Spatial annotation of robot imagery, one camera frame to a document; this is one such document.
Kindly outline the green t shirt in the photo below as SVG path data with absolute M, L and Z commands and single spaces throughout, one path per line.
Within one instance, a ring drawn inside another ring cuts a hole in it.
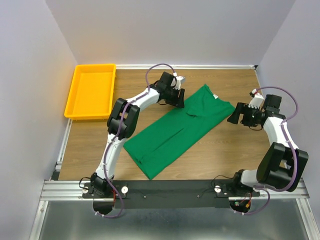
M 166 113 L 130 138 L 124 149 L 152 180 L 234 110 L 205 84 L 184 101 L 184 108 Z

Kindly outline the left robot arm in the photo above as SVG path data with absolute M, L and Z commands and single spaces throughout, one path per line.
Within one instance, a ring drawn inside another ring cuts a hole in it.
M 176 108 L 184 108 L 184 76 L 163 72 L 160 79 L 131 98 L 118 98 L 107 121 L 107 142 L 101 161 L 90 177 L 92 192 L 107 197 L 115 188 L 111 182 L 124 143 L 136 130 L 140 112 L 162 100 Z

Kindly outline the yellow plastic tray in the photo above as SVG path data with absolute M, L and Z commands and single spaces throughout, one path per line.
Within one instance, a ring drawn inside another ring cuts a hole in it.
M 73 121 L 107 119 L 113 107 L 115 79 L 114 63 L 77 65 L 64 116 Z

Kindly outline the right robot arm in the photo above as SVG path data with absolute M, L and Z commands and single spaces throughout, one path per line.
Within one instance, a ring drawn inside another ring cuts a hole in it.
M 241 169 L 233 176 L 230 191 L 241 196 L 253 189 L 268 188 L 275 192 L 293 192 L 300 181 L 309 155 L 294 143 L 286 117 L 280 113 L 282 98 L 251 93 L 250 103 L 239 102 L 227 119 L 245 127 L 261 126 L 270 147 L 255 170 Z

